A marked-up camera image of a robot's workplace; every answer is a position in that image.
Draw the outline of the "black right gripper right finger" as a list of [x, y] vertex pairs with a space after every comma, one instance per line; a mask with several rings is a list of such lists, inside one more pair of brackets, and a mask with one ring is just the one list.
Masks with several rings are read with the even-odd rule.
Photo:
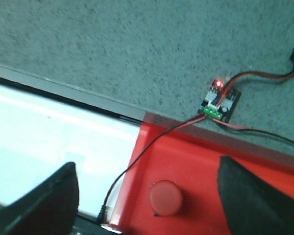
[[229, 156], [220, 158], [218, 193], [234, 235], [294, 235], [294, 199]]

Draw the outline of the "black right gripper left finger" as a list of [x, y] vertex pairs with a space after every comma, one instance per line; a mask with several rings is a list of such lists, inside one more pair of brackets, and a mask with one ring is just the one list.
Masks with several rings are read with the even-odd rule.
[[0, 235], [69, 235], [78, 205], [75, 163], [68, 162], [32, 191], [0, 209]]

